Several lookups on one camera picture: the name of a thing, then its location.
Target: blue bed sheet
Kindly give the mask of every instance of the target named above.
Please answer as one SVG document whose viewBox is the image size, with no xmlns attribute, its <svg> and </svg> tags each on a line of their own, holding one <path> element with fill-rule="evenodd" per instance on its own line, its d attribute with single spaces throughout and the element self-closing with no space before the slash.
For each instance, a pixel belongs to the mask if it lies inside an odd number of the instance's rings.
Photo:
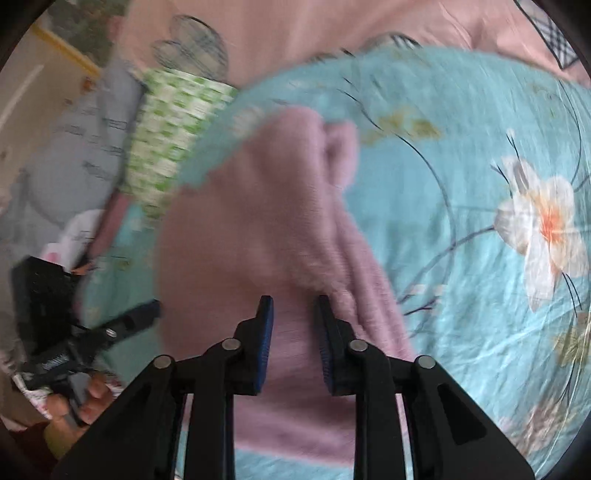
<svg viewBox="0 0 591 480">
<path fill-rule="evenodd" d="M 346 204 L 414 347 L 450 372 L 542 477 L 591 409 L 590 93 L 490 54 L 385 47 L 242 92 L 195 145 L 180 181 L 198 187 L 290 104 L 358 126 Z M 132 207 L 86 289 L 88 325 L 156 296 L 156 236 Z M 148 332 L 108 357 L 130 380 L 157 353 Z M 241 453 L 238 476 L 265 458 Z M 272 464 L 309 476 L 307 465 L 282 462 Z"/>
</svg>

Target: green and white checkered cloth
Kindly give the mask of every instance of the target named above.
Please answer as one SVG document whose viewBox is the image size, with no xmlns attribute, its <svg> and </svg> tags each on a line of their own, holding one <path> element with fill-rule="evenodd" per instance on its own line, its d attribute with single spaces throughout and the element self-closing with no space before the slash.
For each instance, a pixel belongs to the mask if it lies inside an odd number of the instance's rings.
<svg viewBox="0 0 591 480">
<path fill-rule="evenodd" d="M 191 146 L 237 90 L 170 69 L 149 70 L 144 82 L 148 93 L 132 135 L 121 190 L 133 195 L 149 218 L 157 219 Z"/>
</svg>

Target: human hand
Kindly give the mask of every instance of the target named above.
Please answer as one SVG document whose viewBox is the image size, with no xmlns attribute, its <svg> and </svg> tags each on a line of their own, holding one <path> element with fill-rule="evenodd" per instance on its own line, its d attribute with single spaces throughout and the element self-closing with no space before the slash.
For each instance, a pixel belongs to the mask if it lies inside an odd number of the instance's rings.
<svg viewBox="0 0 591 480">
<path fill-rule="evenodd" d="M 113 403 L 113 394 L 101 373 L 92 376 L 87 390 L 88 399 L 78 409 L 78 416 L 83 422 L 91 425 Z M 82 437 L 88 427 L 72 426 L 65 418 L 70 413 L 70 406 L 62 395 L 49 395 L 46 407 L 53 419 L 46 427 L 44 437 L 54 456 L 61 458 Z"/>
</svg>

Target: flower petal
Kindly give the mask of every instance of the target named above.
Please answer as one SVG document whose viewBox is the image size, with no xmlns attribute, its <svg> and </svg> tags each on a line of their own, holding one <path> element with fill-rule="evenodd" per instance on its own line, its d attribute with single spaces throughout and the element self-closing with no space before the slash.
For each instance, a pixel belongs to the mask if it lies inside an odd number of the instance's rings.
<svg viewBox="0 0 591 480">
<path fill-rule="evenodd" d="M 525 255 L 537 223 L 534 205 L 526 197 L 516 194 L 499 205 L 493 225 L 507 245 Z"/>
<path fill-rule="evenodd" d="M 525 291 L 532 311 L 552 299 L 558 278 L 552 269 L 550 246 L 535 228 L 525 254 L 524 272 Z"/>
<path fill-rule="evenodd" d="M 505 176 L 509 180 L 509 187 L 513 193 L 526 194 L 529 190 L 538 190 L 540 178 L 532 167 L 525 160 L 517 157 L 503 157 Z"/>
<path fill-rule="evenodd" d="M 560 242 L 552 242 L 550 256 L 560 271 L 576 278 L 589 272 L 587 246 L 579 231 L 571 224 L 562 233 Z"/>
<path fill-rule="evenodd" d="M 574 217 L 574 192 L 573 186 L 564 177 L 550 177 L 540 182 L 540 196 L 560 209 L 564 223 L 570 222 Z"/>
</svg>

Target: yellow edge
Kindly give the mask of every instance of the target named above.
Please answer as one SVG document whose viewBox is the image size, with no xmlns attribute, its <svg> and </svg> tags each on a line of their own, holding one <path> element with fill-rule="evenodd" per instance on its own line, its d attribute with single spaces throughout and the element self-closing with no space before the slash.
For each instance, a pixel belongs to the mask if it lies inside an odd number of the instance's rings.
<svg viewBox="0 0 591 480">
<path fill-rule="evenodd" d="M 90 77 L 97 79 L 100 76 L 100 68 L 90 58 L 80 53 L 68 42 L 55 35 L 55 33 L 52 33 L 37 24 L 31 25 L 31 31 L 37 37 L 49 43 L 49 45 L 64 54 L 70 60 L 77 63 Z"/>
</svg>

